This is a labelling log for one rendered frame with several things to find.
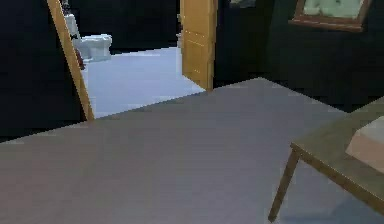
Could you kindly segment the orange wooden room door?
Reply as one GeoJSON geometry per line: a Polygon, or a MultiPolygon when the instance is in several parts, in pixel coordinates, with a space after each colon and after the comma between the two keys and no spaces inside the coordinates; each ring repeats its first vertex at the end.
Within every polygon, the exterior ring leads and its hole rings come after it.
{"type": "Polygon", "coordinates": [[[180,0],[182,74],[213,90],[218,0],[180,0]]]}

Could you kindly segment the white toilet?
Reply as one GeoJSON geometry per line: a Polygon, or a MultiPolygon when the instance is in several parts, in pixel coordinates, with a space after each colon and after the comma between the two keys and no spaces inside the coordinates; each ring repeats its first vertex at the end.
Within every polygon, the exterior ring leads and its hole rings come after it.
{"type": "Polygon", "coordinates": [[[64,16],[64,18],[70,33],[72,43],[74,47],[80,52],[82,59],[86,63],[107,61],[111,59],[111,35],[96,34],[81,36],[75,16],[73,14],[67,14],[64,16]]]}

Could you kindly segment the brown wooden table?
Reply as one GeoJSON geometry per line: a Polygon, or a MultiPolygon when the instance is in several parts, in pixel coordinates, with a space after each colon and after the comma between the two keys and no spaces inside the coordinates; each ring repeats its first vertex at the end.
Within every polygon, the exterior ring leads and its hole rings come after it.
{"type": "Polygon", "coordinates": [[[384,96],[290,144],[284,173],[271,205],[273,223],[299,161],[307,163],[375,212],[384,216],[384,173],[346,153],[354,133],[384,115],[384,96]]]}

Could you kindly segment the pale beige box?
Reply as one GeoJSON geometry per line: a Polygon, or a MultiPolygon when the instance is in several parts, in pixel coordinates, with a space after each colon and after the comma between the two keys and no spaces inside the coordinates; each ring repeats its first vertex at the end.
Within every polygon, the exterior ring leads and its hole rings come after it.
{"type": "Polygon", "coordinates": [[[346,153],[384,174],[384,116],[358,129],[346,153]]]}

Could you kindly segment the orange wooden door frame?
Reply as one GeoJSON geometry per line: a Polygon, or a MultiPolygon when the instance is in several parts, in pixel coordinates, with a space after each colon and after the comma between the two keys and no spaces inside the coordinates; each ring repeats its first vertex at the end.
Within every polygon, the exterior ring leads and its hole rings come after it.
{"type": "Polygon", "coordinates": [[[78,94],[83,114],[87,121],[94,119],[90,98],[81,73],[80,64],[73,46],[69,28],[66,24],[60,0],[46,0],[50,15],[54,22],[63,53],[72,77],[73,84],[78,94]]]}

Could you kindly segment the brown framed wall picture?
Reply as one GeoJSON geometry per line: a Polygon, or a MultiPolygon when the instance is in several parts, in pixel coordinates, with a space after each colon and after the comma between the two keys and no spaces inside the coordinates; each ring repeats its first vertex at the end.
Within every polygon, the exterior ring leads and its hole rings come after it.
{"type": "Polygon", "coordinates": [[[289,24],[345,32],[362,32],[373,0],[297,0],[289,24]]]}

